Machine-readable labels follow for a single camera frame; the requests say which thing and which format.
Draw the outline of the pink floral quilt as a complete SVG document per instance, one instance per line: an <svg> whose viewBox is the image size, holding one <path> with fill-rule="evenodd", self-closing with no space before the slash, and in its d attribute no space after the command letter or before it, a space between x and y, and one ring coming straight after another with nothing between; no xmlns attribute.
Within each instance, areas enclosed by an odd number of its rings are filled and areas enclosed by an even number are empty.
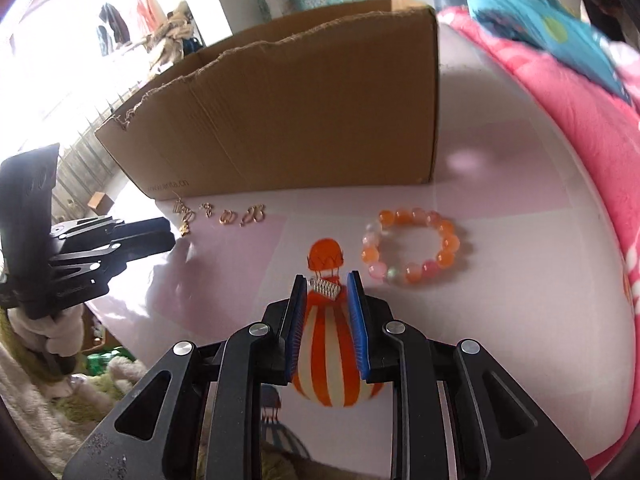
<svg viewBox="0 0 640 480"><path fill-rule="evenodd" d="M462 10L438 19L431 204L462 229L437 287L593 474L639 420L639 125L626 104Z"/></svg>

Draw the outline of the fluffy green white rug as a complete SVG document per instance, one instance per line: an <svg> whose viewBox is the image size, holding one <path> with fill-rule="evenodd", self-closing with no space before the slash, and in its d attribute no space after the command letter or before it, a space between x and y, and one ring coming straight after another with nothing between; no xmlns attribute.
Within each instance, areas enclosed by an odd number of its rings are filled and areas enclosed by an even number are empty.
<svg viewBox="0 0 640 480"><path fill-rule="evenodd" d="M83 368L70 376L51 374L1 317L1 400L54 478L62 477L81 443L145 373L141 361L118 354L96 376Z"/></svg>

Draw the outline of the small brown carton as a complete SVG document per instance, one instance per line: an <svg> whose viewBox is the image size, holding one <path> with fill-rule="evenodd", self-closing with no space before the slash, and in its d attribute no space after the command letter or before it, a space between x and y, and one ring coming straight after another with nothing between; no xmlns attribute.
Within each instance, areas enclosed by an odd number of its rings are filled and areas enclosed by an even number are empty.
<svg viewBox="0 0 640 480"><path fill-rule="evenodd" d="M114 200L104 192L94 192L87 204L97 216L106 216L114 206Z"/></svg>

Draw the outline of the blue cartoon pillow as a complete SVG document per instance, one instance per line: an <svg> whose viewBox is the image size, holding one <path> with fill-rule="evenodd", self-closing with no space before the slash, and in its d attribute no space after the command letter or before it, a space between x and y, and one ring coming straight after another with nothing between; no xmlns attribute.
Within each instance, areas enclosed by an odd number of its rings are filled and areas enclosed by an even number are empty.
<svg viewBox="0 0 640 480"><path fill-rule="evenodd" d="M493 35L551 54L626 103L631 96L616 70L612 41L571 14L559 0L466 0L469 14Z"/></svg>

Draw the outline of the green plastic bag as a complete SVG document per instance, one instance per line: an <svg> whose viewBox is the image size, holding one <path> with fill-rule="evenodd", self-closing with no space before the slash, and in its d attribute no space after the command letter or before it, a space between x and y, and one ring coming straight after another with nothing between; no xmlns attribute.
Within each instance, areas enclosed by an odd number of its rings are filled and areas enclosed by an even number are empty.
<svg viewBox="0 0 640 480"><path fill-rule="evenodd" d="M129 360L130 362L134 362L136 360L134 355L124 347L115 347L111 350L90 353L86 356L85 362L87 374L89 376L100 376L105 374L108 363L119 356Z"/></svg>

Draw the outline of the hanging clothes pile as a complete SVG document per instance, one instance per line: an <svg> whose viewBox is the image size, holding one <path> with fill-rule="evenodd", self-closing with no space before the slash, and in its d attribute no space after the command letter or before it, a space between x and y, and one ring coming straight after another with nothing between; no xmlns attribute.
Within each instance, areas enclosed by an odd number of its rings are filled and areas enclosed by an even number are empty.
<svg viewBox="0 0 640 480"><path fill-rule="evenodd" d="M114 4L101 6L96 22L100 55L106 58L118 51L141 48L149 70L160 73L165 66L205 47L189 3L184 0L167 13L157 0L137 0L136 15L138 24L129 26Z"/></svg>

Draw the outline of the brown cardboard box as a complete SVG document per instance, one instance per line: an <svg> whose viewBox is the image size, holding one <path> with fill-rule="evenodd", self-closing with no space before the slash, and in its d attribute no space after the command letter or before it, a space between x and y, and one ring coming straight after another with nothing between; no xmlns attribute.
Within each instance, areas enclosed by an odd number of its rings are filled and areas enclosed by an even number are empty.
<svg viewBox="0 0 640 480"><path fill-rule="evenodd" d="M363 0L278 18L187 56L96 136L154 200L425 184L438 92L434 10Z"/></svg>

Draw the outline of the gold earring pair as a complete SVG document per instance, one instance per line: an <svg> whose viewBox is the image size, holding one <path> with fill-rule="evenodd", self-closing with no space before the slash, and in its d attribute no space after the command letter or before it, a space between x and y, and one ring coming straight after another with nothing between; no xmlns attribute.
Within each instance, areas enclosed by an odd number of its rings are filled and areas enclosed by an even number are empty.
<svg viewBox="0 0 640 480"><path fill-rule="evenodd" d="M255 204L246 208L246 211L239 214L238 212L225 209L219 216L218 222L223 226L231 226L239 223L239 226L248 226L251 223L263 222L266 218L266 206L264 204Z"/></svg>

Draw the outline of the gold chain jewelry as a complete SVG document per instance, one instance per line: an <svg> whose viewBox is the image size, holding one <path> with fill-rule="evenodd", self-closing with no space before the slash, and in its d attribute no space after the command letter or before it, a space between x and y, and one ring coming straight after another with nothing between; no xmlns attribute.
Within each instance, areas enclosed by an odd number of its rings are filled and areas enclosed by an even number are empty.
<svg viewBox="0 0 640 480"><path fill-rule="evenodd" d="M201 211L204 212L206 218L212 218L214 215L214 205L211 203L201 203ZM181 198L177 198L172 206L172 212L180 217L180 226L178 227L181 236L187 236L191 233L191 223L196 219L196 211L189 207Z"/></svg>

